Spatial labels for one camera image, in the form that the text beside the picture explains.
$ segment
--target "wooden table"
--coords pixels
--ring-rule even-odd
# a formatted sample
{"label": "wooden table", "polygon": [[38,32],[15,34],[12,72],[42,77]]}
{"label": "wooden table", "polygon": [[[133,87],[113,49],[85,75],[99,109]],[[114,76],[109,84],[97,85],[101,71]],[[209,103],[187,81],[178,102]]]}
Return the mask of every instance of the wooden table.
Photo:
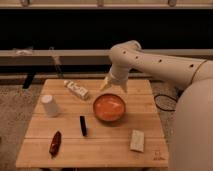
{"label": "wooden table", "polygon": [[[147,80],[129,80],[128,93],[119,86],[99,92],[102,80],[74,80],[90,91],[90,99],[83,101],[63,86],[63,80],[46,80],[21,150],[16,167],[167,167],[168,150],[161,121]],[[94,117],[93,102],[100,94],[115,93],[126,103],[126,114],[117,123],[103,124]],[[60,115],[49,118],[40,98],[52,94],[60,107]],[[83,137],[79,116],[84,115],[88,129]],[[145,134],[144,153],[130,150],[132,130]],[[56,131],[62,133],[62,144],[56,158],[49,147]]]}

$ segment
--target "cable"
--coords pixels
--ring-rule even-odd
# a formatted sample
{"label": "cable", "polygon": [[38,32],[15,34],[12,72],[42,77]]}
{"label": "cable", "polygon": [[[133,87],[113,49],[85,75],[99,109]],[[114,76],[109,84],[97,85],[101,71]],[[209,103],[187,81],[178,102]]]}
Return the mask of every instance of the cable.
{"label": "cable", "polygon": [[154,100],[155,100],[155,104],[156,104],[157,108],[159,108],[160,110],[165,111],[165,112],[174,112],[174,111],[175,111],[174,109],[164,109],[164,108],[160,107],[160,106],[156,103],[156,99],[157,99],[158,97],[167,97],[167,98],[169,98],[170,100],[175,101],[176,103],[177,103],[177,99],[175,99],[175,98],[173,98],[173,97],[171,97],[171,96],[168,96],[168,95],[166,95],[166,94],[158,94],[158,95],[154,96]]}

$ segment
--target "red object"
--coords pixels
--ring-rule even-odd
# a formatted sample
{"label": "red object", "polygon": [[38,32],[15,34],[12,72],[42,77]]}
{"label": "red object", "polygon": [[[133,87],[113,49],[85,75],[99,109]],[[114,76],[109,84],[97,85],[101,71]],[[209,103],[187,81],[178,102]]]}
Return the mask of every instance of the red object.
{"label": "red object", "polygon": [[124,115],[125,103],[115,94],[103,94],[93,103],[93,110],[102,121],[116,121]]}

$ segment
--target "black wall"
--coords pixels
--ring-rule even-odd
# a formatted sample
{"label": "black wall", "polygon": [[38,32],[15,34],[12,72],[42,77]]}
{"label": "black wall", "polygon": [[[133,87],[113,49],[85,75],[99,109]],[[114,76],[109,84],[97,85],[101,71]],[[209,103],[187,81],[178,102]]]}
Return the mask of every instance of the black wall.
{"label": "black wall", "polygon": [[213,10],[0,10],[0,49],[213,48]]}

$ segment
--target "white cup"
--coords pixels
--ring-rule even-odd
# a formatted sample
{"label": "white cup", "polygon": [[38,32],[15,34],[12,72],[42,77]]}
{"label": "white cup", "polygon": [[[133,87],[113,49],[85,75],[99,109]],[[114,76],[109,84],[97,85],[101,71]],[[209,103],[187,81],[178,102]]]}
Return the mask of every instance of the white cup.
{"label": "white cup", "polygon": [[44,110],[49,117],[56,117],[59,114],[59,108],[52,95],[43,95],[41,102]]}

